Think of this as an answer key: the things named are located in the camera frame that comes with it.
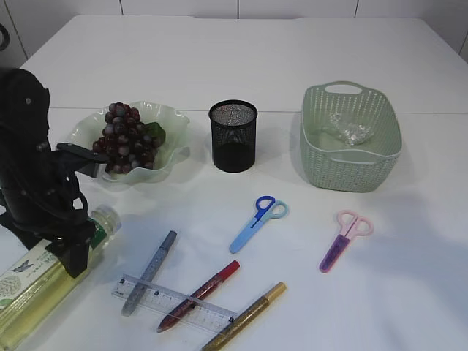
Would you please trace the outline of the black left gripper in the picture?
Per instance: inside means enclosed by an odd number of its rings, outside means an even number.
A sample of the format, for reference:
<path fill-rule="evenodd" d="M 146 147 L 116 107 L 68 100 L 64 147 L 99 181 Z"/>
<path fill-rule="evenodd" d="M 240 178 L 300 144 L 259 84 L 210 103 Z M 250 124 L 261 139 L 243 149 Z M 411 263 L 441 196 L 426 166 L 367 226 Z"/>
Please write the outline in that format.
<path fill-rule="evenodd" d="M 88 218 L 88 212 L 69 209 L 68 219 L 60 219 L 50 213 L 39 211 L 36 219 L 21 222 L 14 219 L 10 208 L 1 204 L 5 212 L 1 215 L 1 226 L 9 230 L 27 249 L 32 249 L 42 239 L 54 245 L 54 255 L 65 271 L 77 278 L 87 269 L 89 244 L 95 237 L 95 225 Z"/>

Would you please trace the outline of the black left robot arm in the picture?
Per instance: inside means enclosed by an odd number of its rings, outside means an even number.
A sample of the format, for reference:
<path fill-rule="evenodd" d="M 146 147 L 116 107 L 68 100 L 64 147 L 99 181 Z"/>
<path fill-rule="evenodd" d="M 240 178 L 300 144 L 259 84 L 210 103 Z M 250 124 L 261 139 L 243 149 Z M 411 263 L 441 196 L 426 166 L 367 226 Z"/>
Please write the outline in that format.
<path fill-rule="evenodd" d="M 95 235 L 75 175 L 84 158 L 48 141 L 50 93 L 29 71 L 1 69 L 1 226 L 27 248 L 40 241 L 76 278 Z"/>

